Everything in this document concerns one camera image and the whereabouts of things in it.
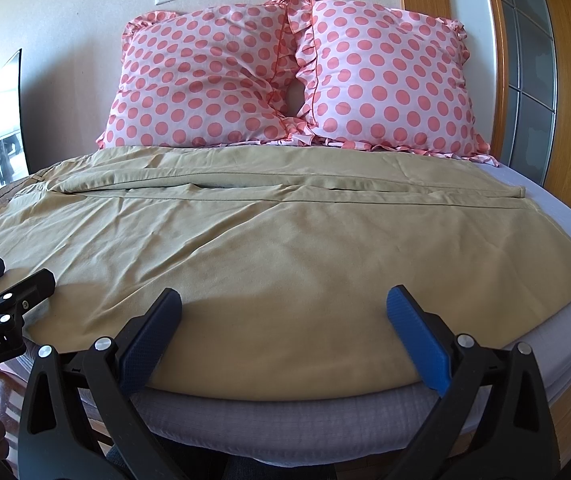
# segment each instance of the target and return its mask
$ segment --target pillow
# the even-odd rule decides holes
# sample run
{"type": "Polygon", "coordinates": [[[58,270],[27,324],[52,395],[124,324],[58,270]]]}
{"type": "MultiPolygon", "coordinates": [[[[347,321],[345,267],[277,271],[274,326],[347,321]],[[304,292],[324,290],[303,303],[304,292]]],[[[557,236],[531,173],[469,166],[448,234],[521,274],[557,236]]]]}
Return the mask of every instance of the pillow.
{"type": "Polygon", "coordinates": [[[297,70],[287,11],[287,4],[236,4],[185,16],[150,12],[128,23],[99,147],[285,138],[285,91],[297,70]]]}
{"type": "Polygon", "coordinates": [[[459,22],[365,2],[307,1],[311,12],[293,8],[289,16],[296,76],[306,86],[298,114],[305,122],[293,137],[362,150],[489,152],[474,128],[459,22]]]}

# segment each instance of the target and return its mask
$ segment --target round bed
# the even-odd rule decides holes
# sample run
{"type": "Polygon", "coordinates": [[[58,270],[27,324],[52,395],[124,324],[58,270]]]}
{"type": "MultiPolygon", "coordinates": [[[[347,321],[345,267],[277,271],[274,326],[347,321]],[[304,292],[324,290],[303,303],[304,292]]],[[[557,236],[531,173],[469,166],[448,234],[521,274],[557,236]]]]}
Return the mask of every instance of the round bed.
{"type": "MultiPolygon", "coordinates": [[[[526,196],[571,237],[570,208],[506,166],[480,167],[506,184],[525,186],[526,196]]],[[[571,386],[571,303],[520,339],[534,349],[550,403],[562,403],[563,393],[571,386]]],[[[34,355],[33,346],[13,364],[24,378],[34,355]]],[[[475,428],[485,399],[486,395],[479,394],[463,433],[475,428]]],[[[85,400],[90,414],[99,418],[91,408],[91,399],[85,400]]],[[[132,400],[154,433],[192,446],[297,466],[343,462],[403,448],[430,412],[437,394],[417,383],[344,399],[246,402],[147,388],[132,400]]],[[[559,444],[562,462],[567,462],[571,458],[571,442],[559,434],[559,444]]]]}

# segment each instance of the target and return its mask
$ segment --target pink pillowcase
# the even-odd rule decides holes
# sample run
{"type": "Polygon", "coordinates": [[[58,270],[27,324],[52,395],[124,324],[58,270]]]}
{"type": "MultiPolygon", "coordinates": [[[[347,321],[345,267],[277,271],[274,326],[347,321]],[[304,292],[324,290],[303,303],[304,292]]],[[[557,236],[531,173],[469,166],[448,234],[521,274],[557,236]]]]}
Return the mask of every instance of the pink pillowcase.
{"type": "Polygon", "coordinates": [[[364,2],[303,1],[311,11],[293,6],[290,15],[306,86],[305,122],[293,137],[362,150],[489,152],[465,88],[470,54],[460,23],[364,2]]]}
{"type": "Polygon", "coordinates": [[[285,91],[297,70],[287,10],[236,4],[185,16],[150,12],[128,23],[121,82],[99,147],[285,138],[285,91]]]}

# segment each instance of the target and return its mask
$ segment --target wooden floor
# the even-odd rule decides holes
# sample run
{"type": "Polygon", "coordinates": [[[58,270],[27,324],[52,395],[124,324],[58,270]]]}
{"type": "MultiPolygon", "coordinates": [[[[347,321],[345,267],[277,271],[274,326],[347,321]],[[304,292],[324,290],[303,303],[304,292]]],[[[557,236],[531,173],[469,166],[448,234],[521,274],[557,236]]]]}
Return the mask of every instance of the wooden floor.
{"type": "MultiPolygon", "coordinates": [[[[557,432],[563,466],[571,458],[571,386],[556,400],[550,411],[557,432]]],[[[471,440],[472,433],[461,435],[455,444],[453,454],[463,452],[471,440]]],[[[398,451],[393,451],[337,463],[335,464],[337,478],[338,480],[376,480],[392,468],[398,455],[398,451]]]]}

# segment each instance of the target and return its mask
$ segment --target blue gripper pad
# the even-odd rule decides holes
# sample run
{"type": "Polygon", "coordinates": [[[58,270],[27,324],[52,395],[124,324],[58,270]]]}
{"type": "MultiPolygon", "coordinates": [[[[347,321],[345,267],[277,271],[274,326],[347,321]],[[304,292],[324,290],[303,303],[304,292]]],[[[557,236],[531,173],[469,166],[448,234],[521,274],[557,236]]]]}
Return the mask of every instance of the blue gripper pad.
{"type": "Polygon", "coordinates": [[[119,359],[119,389],[125,397],[140,392],[148,383],[154,367],[181,323],[182,310],[179,293],[166,288],[143,318],[128,322],[140,320],[141,326],[119,359]]]}
{"type": "Polygon", "coordinates": [[[388,292],[387,313],[421,379],[443,397],[452,381],[450,358],[398,286],[388,292]]]}

